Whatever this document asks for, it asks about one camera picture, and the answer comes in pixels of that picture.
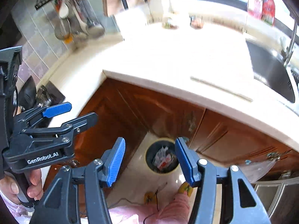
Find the person's left hand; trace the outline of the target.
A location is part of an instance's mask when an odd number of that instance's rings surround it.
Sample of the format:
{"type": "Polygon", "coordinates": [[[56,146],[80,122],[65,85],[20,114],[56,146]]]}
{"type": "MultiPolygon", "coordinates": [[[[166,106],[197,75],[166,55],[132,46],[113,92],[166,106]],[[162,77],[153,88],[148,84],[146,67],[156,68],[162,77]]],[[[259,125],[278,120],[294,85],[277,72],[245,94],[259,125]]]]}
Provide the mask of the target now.
{"type": "MultiPolygon", "coordinates": [[[[41,179],[41,169],[35,169],[31,171],[29,180],[31,182],[31,186],[29,186],[27,189],[27,195],[34,200],[40,200],[44,193],[41,179]]],[[[19,194],[18,185],[10,176],[6,175],[1,180],[1,191],[13,203],[21,204],[17,197],[17,194],[19,194]]]]}

